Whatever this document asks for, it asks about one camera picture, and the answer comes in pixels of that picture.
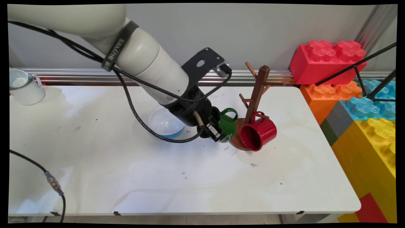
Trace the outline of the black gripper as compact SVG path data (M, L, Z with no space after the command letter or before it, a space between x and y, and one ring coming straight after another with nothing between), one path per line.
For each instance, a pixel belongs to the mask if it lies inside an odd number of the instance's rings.
M186 102L176 100L175 102L163 105L171 114L181 120L187 126L200 126L194 116L194 111L197 111L202 122L206 125L206 131L209 136L219 143L226 143L227 134L220 127L220 117L210 116L211 101L205 98L199 102Z

